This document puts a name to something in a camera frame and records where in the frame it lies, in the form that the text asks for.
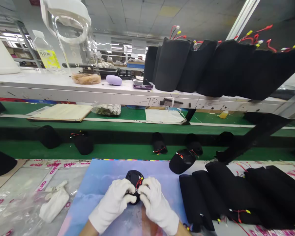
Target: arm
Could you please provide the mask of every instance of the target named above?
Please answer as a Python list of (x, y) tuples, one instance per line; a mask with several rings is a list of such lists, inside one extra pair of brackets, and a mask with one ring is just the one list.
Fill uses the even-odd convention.
[(93, 227), (91, 222), (88, 220), (86, 225), (84, 226), (83, 230), (80, 232), (79, 236), (98, 236), (99, 233)]
[(104, 233), (108, 226), (127, 208), (129, 202), (135, 203), (135, 187), (127, 180), (114, 180), (105, 196), (88, 217), (88, 221), (80, 236), (98, 236)]
[(151, 177), (144, 179), (138, 188), (138, 193), (146, 208), (147, 217), (159, 225), (168, 236), (190, 235), (179, 221), (178, 215), (171, 209), (157, 179)]
[(189, 231), (183, 226), (181, 222), (179, 222), (178, 230), (175, 236), (191, 236)]

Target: yellow label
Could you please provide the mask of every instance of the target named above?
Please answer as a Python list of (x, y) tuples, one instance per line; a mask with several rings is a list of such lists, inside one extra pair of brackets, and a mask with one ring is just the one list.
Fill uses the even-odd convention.
[(60, 64), (53, 50), (37, 49), (46, 69), (60, 69)]

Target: hand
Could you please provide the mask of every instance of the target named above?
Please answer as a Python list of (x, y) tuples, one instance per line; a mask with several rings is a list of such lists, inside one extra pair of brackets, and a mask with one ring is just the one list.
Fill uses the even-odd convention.
[(178, 230), (179, 217), (164, 197), (160, 182), (153, 177), (148, 177), (142, 181), (138, 193), (146, 208), (148, 218), (158, 224), (168, 236), (175, 235)]
[(114, 180), (105, 196), (89, 215), (88, 219), (99, 234), (127, 208), (127, 203), (135, 203), (137, 198), (126, 193), (135, 193), (135, 186), (127, 180)]

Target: blue work mat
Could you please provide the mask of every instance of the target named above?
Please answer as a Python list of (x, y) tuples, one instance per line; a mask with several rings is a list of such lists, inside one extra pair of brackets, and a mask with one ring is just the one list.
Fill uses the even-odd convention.
[[(169, 162), (92, 160), (58, 236), (77, 236), (112, 181), (125, 178), (129, 170), (137, 170), (145, 178), (155, 177), (161, 183), (165, 198), (178, 214), (181, 222), (187, 223), (180, 192), (179, 175), (169, 169)], [(126, 210), (108, 227), (103, 235), (140, 236), (143, 235), (142, 229), (142, 202), (140, 201), (135, 206), (128, 204)]]

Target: purple oval object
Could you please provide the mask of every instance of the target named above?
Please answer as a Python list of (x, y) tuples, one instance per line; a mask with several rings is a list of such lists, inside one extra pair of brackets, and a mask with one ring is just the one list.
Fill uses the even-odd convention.
[(122, 84), (122, 79), (116, 75), (107, 75), (106, 81), (112, 85), (121, 85)]

